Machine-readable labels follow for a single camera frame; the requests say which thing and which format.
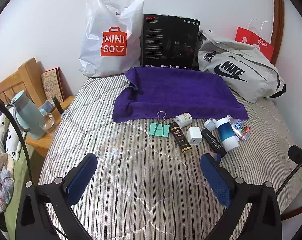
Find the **wooden headboard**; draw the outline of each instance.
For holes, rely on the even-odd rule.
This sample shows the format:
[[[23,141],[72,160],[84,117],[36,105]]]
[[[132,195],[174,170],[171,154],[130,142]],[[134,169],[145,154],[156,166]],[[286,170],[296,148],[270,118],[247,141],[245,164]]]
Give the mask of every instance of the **wooden headboard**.
[[[25,62],[18,70],[0,83],[0,101],[9,104],[20,91],[25,90],[27,96],[37,107],[46,101],[41,69],[35,58]]]

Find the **light blue kettle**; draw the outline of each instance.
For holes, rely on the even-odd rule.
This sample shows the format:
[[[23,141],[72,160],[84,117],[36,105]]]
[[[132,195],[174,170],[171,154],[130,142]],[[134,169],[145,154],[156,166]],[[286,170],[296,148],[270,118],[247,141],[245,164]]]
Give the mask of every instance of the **light blue kettle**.
[[[20,130],[28,132],[34,140],[43,137],[45,131],[39,126],[39,122],[44,123],[44,117],[35,104],[26,96],[24,90],[14,96],[11,105],[14,107],[12,116]]]

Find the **tie-dye blanket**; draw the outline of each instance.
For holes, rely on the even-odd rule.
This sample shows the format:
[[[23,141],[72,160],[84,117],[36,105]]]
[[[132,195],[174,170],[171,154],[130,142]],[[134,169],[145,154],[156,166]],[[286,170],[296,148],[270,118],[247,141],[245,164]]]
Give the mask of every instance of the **tie-dye blanket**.
[[[14,189],[14,160],[9,154],[0,156],[0,213],[5,211]]]

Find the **bed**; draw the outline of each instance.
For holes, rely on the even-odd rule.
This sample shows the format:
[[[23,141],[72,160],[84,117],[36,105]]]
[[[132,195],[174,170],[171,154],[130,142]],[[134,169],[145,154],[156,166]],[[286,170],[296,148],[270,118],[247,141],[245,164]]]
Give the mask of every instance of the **bed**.
[[[150,122],[156,120],[114,123],[114,101],[127,85],[124,75],[87,79],[58,127],[39,183],[65,176],[86,153],[94,153],[97,170],[73,206],[93,239],[204,239],[225,210],[200,170],[199,158],[210,148],[202,142],[183,155],[172,135],[148,135]],[[262,185],[268,180],[278,189],[295,167],[288,158],[294,144],[288,128],[269,99],[251,104],[235,96],[246,107],[253,132],[222,159],[221,166],[247,183]],[[204,121],[194,124],[203,129]],[[299,171],[278,197],[280,212],[301,187]],[[240,234],[249,207],[233,238]],[[62,230],[51,205],[48,210]]]
[[[46,96],[41,82],[41,68],[35,58],[31,58],[22,64],[18,70],[8,76],[0,83],[0,101],[3,104],[11,102],[15,94],[25,90],[27,96],[41,106],[46,101]],[[34,149],[26,145],[30,155],[31,170],[34,182],[38,182],[44,157],[39,155]],[[18,161],[14,161],[14,191],[10,204],[4,212],[6,227],[11,240],[15,239],[16,215],[25,182],[28,181],[26,159],[23,149],[21,149]]]

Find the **nike swoosh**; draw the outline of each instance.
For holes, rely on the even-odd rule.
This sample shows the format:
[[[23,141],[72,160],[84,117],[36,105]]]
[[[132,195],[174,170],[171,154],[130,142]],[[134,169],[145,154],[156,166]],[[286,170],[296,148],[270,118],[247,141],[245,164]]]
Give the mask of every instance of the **nike swoosh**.
[[[241,79],[241,78],[239,78],[239,77],[235,77],[235,76],[233,76],[233,75],[231,75],[231,74],[222,72],[221,69],[220,69],[220,66],[221,66],[221,64],[217,65],[217,66],[214,68],[214,72],[215,72],[216,74],[218,74],[219,76],[234,78],[234,79],[238,79],[238,80],[241,80],[241,81],[244,81],[244,82],[248,82],[248,81],[243,80],[243,79]]]

